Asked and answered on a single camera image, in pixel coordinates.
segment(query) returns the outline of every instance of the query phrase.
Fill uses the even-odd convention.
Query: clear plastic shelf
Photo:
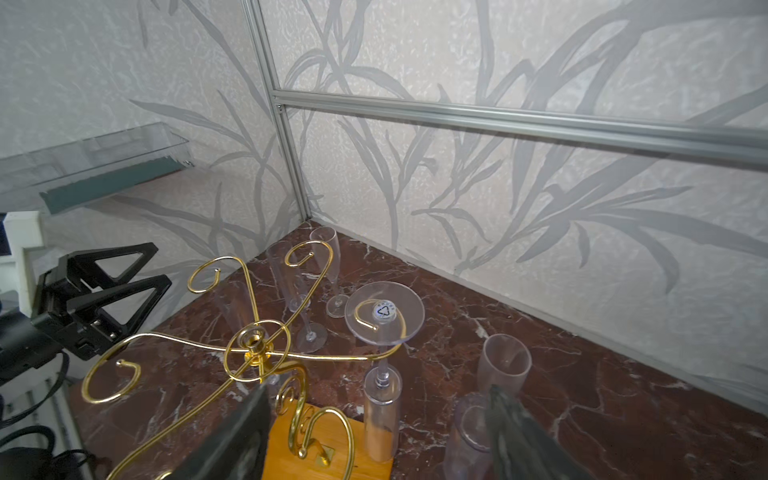
[[[158,122],[0,159],[0,211],[56,214],[193,167],[187,143]]]

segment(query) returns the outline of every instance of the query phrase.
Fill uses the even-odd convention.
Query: white robot part
[[[43,247],[40,212],[11,212],[3,220],[11,254],[0,257],[0,293],[16,291],[18,308],[32,317],[37,282],[27,260],[26,250]]]

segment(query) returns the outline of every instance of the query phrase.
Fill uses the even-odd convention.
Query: wall
[[[174,284],[144,329],[195,297],[202,262],[248,260],[299,224],[239,0],[3,2],[0,65],[0,157],[155,121],[190,140],[195,168],[45,220],[48,264],[157,244],[142,274]]]
[[[261,4],[283,88],[768,127],[757,0]],[[765,174],[290,113],[315,217],[768,411]]]

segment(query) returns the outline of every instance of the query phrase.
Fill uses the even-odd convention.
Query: green panel
[[[40,192],[40,196],[51,214],[58,214],[77,205],[116,194],[134,185],[183,169],[184,167],[173,158],[162,157],[86,178],[63,187],[56,187],[47,192]]]

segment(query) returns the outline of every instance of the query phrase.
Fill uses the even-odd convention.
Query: round sticker
[[[397,315],[397,307],[389,300],[382,300],[373,306],[373,318],[389,321]]]

